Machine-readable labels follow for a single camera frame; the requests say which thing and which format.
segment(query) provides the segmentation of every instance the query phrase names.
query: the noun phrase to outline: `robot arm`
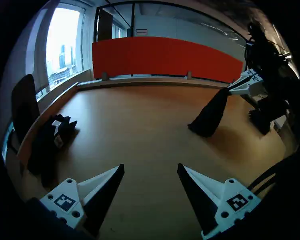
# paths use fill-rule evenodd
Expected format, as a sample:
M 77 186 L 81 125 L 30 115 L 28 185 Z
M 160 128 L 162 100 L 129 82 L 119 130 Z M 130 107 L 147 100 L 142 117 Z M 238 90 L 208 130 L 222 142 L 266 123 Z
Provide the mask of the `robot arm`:
M 256 73 L 255 70 L 249 69 L 241 73 L 238 80 L 228 86 L 231 95 L 256 96 L 264 92 L 263 79 Z

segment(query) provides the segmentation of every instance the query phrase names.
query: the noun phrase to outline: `sky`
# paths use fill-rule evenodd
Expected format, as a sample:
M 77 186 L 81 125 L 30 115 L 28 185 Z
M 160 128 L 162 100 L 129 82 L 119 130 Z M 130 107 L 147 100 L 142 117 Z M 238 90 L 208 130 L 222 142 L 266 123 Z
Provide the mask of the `sky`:
M 75 55 L 79 15 L 80 12 L 65 8 L 56 8 L 54 11 L 47 37 L 46 61 L 48 75 L 59 69 L 59 54 L 63 44 L 65 45 L 66 64 L 71 61 L 71 46 Z M 48 61 L 50 61 L 51 73 L 49 73 Z

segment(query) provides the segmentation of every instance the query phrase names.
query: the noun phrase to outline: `sign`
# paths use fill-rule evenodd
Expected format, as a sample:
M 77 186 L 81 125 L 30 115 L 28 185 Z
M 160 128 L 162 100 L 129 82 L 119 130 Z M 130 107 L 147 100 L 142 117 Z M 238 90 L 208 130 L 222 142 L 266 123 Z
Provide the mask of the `sign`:
M 136 36 L 147 36 L 148 30 L 147 29 L 136 29 Z

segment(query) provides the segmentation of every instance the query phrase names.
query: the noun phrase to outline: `building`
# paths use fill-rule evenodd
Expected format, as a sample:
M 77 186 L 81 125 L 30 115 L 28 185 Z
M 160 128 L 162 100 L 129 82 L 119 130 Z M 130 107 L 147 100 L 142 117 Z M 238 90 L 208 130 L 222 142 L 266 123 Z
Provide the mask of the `building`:
M 60 69 L 66 67 L 66 59 L 64 55 L 64 45 L 61 46 L 61 53 L 59 54 L 59 67 Z
M 73 47 L 70 47 L 71 65 L 75 65 L 73 57 Z
M 51 74 L 51 76 L 48 78 L 50 88 L 53 88 L 55 85 L 58 85 L 59 83 L 63 82 L 76 73 L 77 67 L 75 65 L 59 69 L 57 72 Z

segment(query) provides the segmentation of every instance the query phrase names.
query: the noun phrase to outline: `skyscraper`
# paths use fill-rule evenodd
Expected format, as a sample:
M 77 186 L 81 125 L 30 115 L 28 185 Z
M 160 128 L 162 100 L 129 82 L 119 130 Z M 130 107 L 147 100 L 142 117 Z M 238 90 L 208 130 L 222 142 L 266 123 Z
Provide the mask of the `skyscraper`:
M 74 65 L 73 47 L 70 47 L 71 65 Z
M 59 67 L 60 69 L 66 67 L 66 60 L 64 57 L 64 45 L 61 46 L 61 53 L 59 54 Z

